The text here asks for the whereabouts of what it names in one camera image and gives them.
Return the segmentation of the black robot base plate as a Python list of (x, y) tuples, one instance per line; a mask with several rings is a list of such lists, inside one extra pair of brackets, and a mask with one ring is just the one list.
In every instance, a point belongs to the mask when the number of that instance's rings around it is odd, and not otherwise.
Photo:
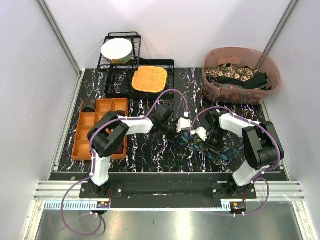
[(253, 200), (257, 197), (256, 189), (249, 185), (244, 193), (229, 194), (224, 182), (191, 182), (191, 181), (153, 181), (153, 182), (109, 182), (96, 193), (89, 183), (80, 187), (81, 199), (102, 199), (111, 196), (112, 199), (122, 199), (131, 196), (200, 196), (214, 199)]

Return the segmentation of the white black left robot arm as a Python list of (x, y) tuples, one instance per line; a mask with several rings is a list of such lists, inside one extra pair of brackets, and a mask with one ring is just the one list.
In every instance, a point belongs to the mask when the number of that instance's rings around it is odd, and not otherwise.
[(124, 117), (113, 111), (107, 112), (87, 134), (91, 151), (90, 192), (97, 198), (108, 193), (111, 156), (119, 150), (126, 136), (156, 131), (175, 134), (176, 127), (171, 122), (173, 114), (173, 108), (167, 104), (153, 110), (147, 117)]

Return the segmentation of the blue floral patterned tie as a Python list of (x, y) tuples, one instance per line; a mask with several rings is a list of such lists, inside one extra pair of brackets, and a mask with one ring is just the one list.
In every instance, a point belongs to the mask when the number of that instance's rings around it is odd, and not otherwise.
[(224, 142), (215, 144), (215, 141), (204, 141), (199, 136), (184, 132), (177, 138), (177, 142), (190, 150), (202, 153), (216, 166), (226, 169), (227, 166), (240, 157), (238, 151), (228, 147)]

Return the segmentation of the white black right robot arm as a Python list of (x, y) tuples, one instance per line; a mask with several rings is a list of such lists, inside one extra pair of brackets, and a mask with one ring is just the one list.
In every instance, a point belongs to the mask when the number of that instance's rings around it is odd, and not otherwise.
[(209, 111), (205, 119), (210, 125), (206, 142), (217, 152), (223, 148), (223, 137), (229, 131), (243, 140), (245, 161), (227, 181), (226, 192), (239, 198), (258, 178), (258, 174), (276, 166), (284, 158), (284, 150), (270, 121), (256, 122), (226, 111)]

